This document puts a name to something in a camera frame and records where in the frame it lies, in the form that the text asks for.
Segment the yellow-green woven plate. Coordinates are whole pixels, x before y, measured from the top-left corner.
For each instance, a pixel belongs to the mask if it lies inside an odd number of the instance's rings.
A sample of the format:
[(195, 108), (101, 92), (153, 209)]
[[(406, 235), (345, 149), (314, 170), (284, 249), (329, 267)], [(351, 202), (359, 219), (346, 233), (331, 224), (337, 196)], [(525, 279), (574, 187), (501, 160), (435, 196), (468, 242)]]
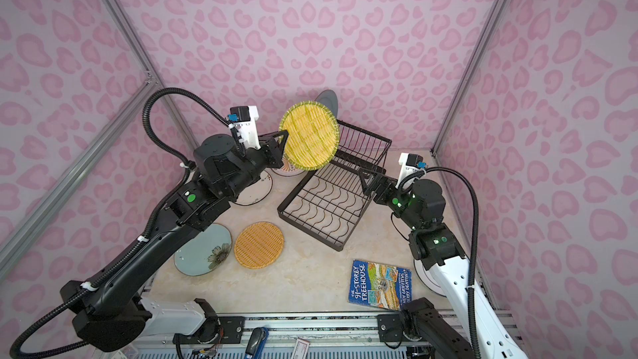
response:
[(337, 118), (316, 101), (302, 101), (283, 115), (279, 131), (287, 131), (284, 157), (297, 169), (317, 171), (337, 154), (341, 133)]

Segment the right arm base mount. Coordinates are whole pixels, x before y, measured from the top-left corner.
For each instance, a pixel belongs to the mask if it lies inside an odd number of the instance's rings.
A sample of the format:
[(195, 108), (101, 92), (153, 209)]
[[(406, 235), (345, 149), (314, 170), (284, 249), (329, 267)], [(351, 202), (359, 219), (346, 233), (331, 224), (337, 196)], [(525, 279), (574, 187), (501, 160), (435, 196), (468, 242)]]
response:
[(376, 321), (381, 342), (391, 344), (422, 341), (422, 337), (409, 329), (407, 321), (400, 312), (384, 312), (376, 316)]

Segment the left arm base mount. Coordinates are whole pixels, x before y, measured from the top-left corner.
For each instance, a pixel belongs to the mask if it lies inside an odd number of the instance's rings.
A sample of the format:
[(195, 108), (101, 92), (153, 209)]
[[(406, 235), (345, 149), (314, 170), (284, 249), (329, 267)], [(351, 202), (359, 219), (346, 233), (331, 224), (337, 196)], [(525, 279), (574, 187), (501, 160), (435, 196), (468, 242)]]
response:
[(245, 320), (246, 318), (241, 316), (207, 317), (192, 334), (174, 334), (173, 344), (176, 346), (239, 344), (244, 332)]

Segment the black wire dish rack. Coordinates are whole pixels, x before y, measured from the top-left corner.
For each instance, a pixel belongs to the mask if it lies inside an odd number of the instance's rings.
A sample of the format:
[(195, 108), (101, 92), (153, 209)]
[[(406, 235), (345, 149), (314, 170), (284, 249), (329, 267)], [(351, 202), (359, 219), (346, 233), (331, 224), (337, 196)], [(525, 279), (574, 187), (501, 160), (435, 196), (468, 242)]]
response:
[(385, 171), (392, 140), (339, 121), (340, 143), (328, 165), (308, 171), (278, 206), (279, 218), (337, 252), (361, 221), (371, 199), (358, 171)]

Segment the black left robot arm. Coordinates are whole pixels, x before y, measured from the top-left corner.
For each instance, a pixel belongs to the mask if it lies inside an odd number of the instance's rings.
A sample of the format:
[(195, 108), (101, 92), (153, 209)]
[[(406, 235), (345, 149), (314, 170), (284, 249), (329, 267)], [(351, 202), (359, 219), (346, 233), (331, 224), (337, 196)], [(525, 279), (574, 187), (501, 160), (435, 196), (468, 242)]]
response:
[(259, 137), (259, 148), (238, 147), (230, 135), (207, 138), (194, 151), (195, 174), (159, 205), (150, 231), (94, 275), (87, 295), (71, 308), (76, 335), (103, 352), (138, 337), (177, 336), (180, 342), (218, 342), (217, 314), (204, 299), (164, 305), (144, 300), (139, 290), (185, 244), (230, 209), (267, 168), (282, 167), (287, 131)]

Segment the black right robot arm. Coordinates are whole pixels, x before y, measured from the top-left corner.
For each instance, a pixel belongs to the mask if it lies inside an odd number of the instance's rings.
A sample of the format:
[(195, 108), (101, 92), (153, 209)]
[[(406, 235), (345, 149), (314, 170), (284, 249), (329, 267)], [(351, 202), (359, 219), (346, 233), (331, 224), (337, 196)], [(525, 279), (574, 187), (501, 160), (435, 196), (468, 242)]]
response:
[(525, 358), (476, 282), (476, 251), (466, 253), (444, 222), (442, 187), (415, 171), (401, 181), (361, 169), (364, 194), (391, 209), (409, 228), (413, 258), (441, 287), (464, 335), (438, 314), (427, 299), (402, 305), (405, 336), (428, 342), (443, 358)]

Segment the large grey-green plate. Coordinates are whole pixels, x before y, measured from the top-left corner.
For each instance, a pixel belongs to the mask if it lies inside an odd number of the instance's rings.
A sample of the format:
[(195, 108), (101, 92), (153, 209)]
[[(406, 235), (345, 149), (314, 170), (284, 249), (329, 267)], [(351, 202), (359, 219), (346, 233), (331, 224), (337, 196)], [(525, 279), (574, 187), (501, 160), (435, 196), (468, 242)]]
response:
[(338, 104), (337, 94), (335, 93), (335, 91), (332, 91), (332, 90), (322, 91), (317, 96), (315, 101), (324, 105), (327, 109), (329, 109), (332, 112), (332, 114), (335, 117), (338, 117), (339, 104)]

